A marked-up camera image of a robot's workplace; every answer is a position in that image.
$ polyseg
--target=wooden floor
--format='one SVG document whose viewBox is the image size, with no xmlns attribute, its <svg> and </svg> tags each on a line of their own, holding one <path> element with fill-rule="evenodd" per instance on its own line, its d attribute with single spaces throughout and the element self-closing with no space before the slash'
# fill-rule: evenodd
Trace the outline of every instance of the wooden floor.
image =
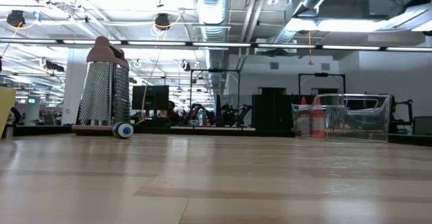
<svg viewBox="0 0 432 224">
<path fill-rule="evenodd" d="M 0 223 L 432 223 L 432 148 L 74 135 L 0 143 Z"/>
</svg>

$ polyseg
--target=clear plastic box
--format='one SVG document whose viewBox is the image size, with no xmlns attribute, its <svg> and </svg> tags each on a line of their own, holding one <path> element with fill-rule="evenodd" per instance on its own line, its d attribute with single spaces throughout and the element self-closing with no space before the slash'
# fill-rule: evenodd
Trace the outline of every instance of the clear plastic box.
<svg viewBox="0 0 432 224">
<path fill-rule="evenodd" d="M 389 95 L 321 94 L 312 105 L 292 105 L 297 137 L 388 142 Z"/>
</svg>

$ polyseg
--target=yellow cable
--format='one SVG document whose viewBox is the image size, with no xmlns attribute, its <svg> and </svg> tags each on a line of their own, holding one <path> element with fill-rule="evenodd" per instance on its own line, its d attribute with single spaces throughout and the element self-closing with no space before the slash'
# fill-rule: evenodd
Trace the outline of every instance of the yellow cable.
<svg viewBox="0 0 432 224">
<path fill-rule="evenodd" d="M 163 40 L 165 40 L 167 38 L 167 33 L 168 33 L 168 30 L 165 31 L 165 36 L 163 37 Z M 144 96 L 142 97 L 142 104 L 141 104 L 141 121 L 145 121 L 145 117 L 144 117 L 144 105 L 145 105 L 145 100 L 146 100 L 147 87 L 149 86 L 151 77 L 153 76 L 153 72 L 155 72 L 155 69 L 156 69 L 156 66 L 157 66 L 157 62 L 159 62 L 159 58 L 161 56 L 161 51 L 162 51 L 162 49 L 159 50 L 159 54 L 157 55 L 156 62 L 154 64 L 154 66 L 153 66 L 153 69 L 151 70 L 150 77 L 147 80 L 146 88 L 144 89 Z"/>
<path fill-rule="evenodd" d="M 15 38 L 15 35 L 17 34 L 18 30 L 19 30 L 18 28 L 15 28 L 15 32 L 13 33 L 12 38 Z M 3 58 L 3 56 L 5 56 L 6 51 L 7 51 L 7 49 L 9 48 L 10 44 L 11 44 L 11 43 L 8 43 L 8 44 L 7 44 L 6 49 L 5 49 L 5 50 L 3 51 L 3 53 L 1 54 L 0 58 Z"/>
<path fill-rule="evenodd" d="M 177 20 L 176 20 L 173 24 L 170 24 L 170 25 L 167 25 L 167 26 L 160 26 L 160 25 L 157 25 L 157 24 L 156 24 L 156 18 L 153 19 L 153 24 L 154 24 L 156 27 L 158 27 L 158 28 L 169 28 L 170 26 L 176 25 L 176 24 L 178 23 L 178 21 L 180 20 L 181 16 L 182 16 L 182 15 L 179 13 L 179 14 L 178 14 L 178 17 L 177 17 Z"/>
<path fill-rule="evenodd" d="M 20 26 L 22 25 L 22 22 L 20 22 L 20 24 L 18 24 L 18 27 L 14 27 L 14 26 L 11 26 L 11 25 L 9 25 L 9 24 L 8 24 L 8 26 L 11 27 L 11 28 L 16 28 L 16 31 L 15 31 L 15 34 L 16 34 L 16 33 L 18 32 L 18 30 L 24 30 L 24 29 L 29 29 L 29 28 L 33 27 L 33 26 L 38 22 L 38 19 L 39 19 L 39 16 L 36 15 L 36 19 L 35 19 L 35 21 L 32 23 L 32 25 L 27 26 L 27 27 L 25 27 L 25 28 L 21 28 L 21 27 L 20 27 Z"/>
</svg>

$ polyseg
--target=black monitor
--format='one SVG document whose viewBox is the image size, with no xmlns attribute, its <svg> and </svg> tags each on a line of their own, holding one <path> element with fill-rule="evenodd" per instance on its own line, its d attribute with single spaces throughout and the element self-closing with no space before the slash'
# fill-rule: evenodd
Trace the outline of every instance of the black monitor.
<svg viewBox="0 0 432 224">
<path fill-rule="evenodd" d="M 132 109 L 142 109 L 142 98 L 146 86 L 134 86 L 132 89 Z M 148 86 L 144 110 L 168 110 L 169 86 Z"/>
</svg>

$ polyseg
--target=small wheel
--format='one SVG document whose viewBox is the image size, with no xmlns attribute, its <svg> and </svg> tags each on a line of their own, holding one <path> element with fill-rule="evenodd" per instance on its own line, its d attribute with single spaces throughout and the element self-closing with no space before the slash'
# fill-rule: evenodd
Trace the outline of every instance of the small wheel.
<svg viewBox="0 0 432 224">
<path fill-rule="evenodd" d="M 113 135 L 114 135 L 115 137 L 119 137 L 119 134 L 118 134 L 117 132 L 118 132 L 119 126 L 120 126 L 122 123 L 123 123 L 123 122 L 117 122 L 117 123 L 115 123 L 115 124 L 113 125 Z"/>
<path fill-rule="evenodd" d="M 134 134 L 134 127 L 129 123 L 121 123 L 115 132 L 116 137 L 126 139 Z"/>
</svg>

